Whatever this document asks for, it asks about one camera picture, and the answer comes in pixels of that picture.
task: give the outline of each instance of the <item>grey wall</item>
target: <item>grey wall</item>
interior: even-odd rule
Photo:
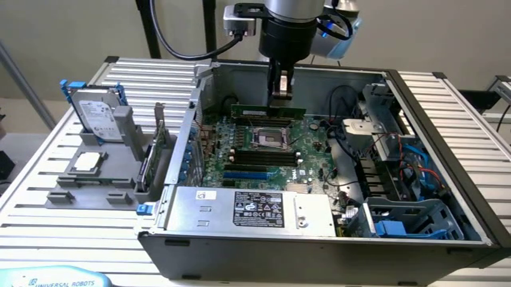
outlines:
[[[221,7],[236,2],[217,0],[219,44],[228,41]],[[200,0],[157,5],[175,49],[204,52]],[[359,0],[359,5],[364,23],[344,65],[443,71],[459,88],[484,88],[492,75],[511,74],[510,0]],[[88,80],[107,55],[148,57],[135,0],[3,0],[0,39],[44,99],[61,99],[59,80]],[[221,57],[257,59],[257,38]],[[315,63],[333,64],[317,57]],[[0,85],[0,97],[23,97],[1,68]]]

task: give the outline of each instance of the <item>black cable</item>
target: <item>black cable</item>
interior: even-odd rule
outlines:
[[[327,174],[327,176],[325,176],[325,183],[327,183],[328,185],[331,185],[332,187],[344,187],[344,186],[347,186],[347,185],[357,184],[357,183],[359,183],[359,181],[352,181],[352,182],[348,182],[347,184],[332,184],[332,183],[329,182],[329,175],[332,174],[332,171],[333,171],[333,169],[328,172],[328,174]]]
[[[341,143],[341,140],[339,139],[339,134],[337,134],[337,130],[335,129],[333,130],[333,133],[335,133],[335,140],[337,142],[337,144],[341,146],[341,149],[343,151],[345,152],[345,154],[351,157],[351,159],[356,162],[357,161],[357,158],[353,156],[353,154],[347,150],[347,148],[344,147],[343,143]]]
[[[353,26],[351,25],[351,22],[349,22],[349,19],[341,14],[339,13],[339,11],[335,9],[335,7],[337,6],[339,4],[339,0],[333,0],[331,2],[331,6],[332,6],[332,10],[333,10],[333,13],[335,15],[341,19],[341,21],[344,22],[344,25],[347,27],[347,36],[341,35],[340,33],[336,33],[333,32],[331,29],[328,29],[325,27],[325,25],[323,25],[321,22],[317,22],[317,29],[321,30],[321,32],[327,33],[328,36],[339,39],[339,40],[349,40],[349,38],[352,37],[353,35]],[[329,15],[321,15],[317,17],[319,20],[323,20],[323,21],[331,21],[331,22],[336,22],[333,21],[332,17]]]
[[[233,35],[232,41],[228,42],[224,46],[221,46],[215,51],[211,51],[203,55],[195,55],[195,56],[183,55],[183,54],[177,53],[175,49],[172,49],[172,47],[169,46],[169,44],[168,44],[168,42],[163,36],[160,24],[157,23],[155,0],[151,0],[151,2],[149,2],[149,9],[151,9],[152,25],[153,25],[153,29],[156,30],[157,39],[160,40],[163,47],[167,49],[167,51],[171,53],[171,55],[180,60],[199,61],[199,60],[209,59],[209,58],[220,55],[228,49],[231,49],[243,40],[243,35],[240,33],[237,33]]]
[[[504,117],[506,117],[506,114],[508,113],[510,107],[511,107],[511,105],[508,105],[504,112],[502,113],[500,121],[498,121],[498,125],[496,125],[496,132],[500,130],[502,121],[504,120]]]
[[[337,9],[335,9],[335,7],[339,5],[339,0],[332,0],[331,5],[332,5],[332,10],[333,10],[335,14],[339,16],[339,18],[343,20],[343,22],[345,24],[345,27],[348,29],[347,38],[349,39],[351,36],[353,35],[353,26],[351,25],[349,19],[341,13],[339,13]]]
[[[237,98],[237,96],[235,94],[228,94],[227,96],[224,96],[224,98],[221,99],[221,102],[220,102],[220,112],[223,112],[223,110],[224,110],[224,105],[225,105],[225,102],[228,99],[235,99],[236,103],[240,101],[240,99]]]
[[[351,87],[349,85],[339,85],[336,86],[332,91],[329,92],[329,99],[328,99],[328,120],[331,120],[331,116],[332,116],[332,98],[333,98],[333,94],[336,92],[336,90],[339,90],[340,88],[348,88],[351,91],[353,91],[353,95],[355,95],[355,105],[357,104],[357,94],[359,92],[355,90],[353,87]]]

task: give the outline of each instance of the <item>computer component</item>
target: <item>computer component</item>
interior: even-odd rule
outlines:
[[[264,69],[216,62],[197,74],[195,103],[208,109],[185,110],[176,147],[185,158],[200,142],[201,177],[189,183],[195,169],[173,164],[175,150],[153,226],[139,229],[163,276],[424,286],[506,258],[507,231],[482,216],[486,203],[399,74],[299,67],[292,105],[268,107]],[[225,115],[232,95],[240,105]],[[289,223],[269,220],[280,213],[261,197],[281,200]],[[320,206],[312,221],[300,218],[308,203]]]

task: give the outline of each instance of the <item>warning label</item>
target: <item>warning label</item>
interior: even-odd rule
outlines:
[[[284,207],[280,193],[247,193],[233,195],[233,218],[236,226],[284,227]]]

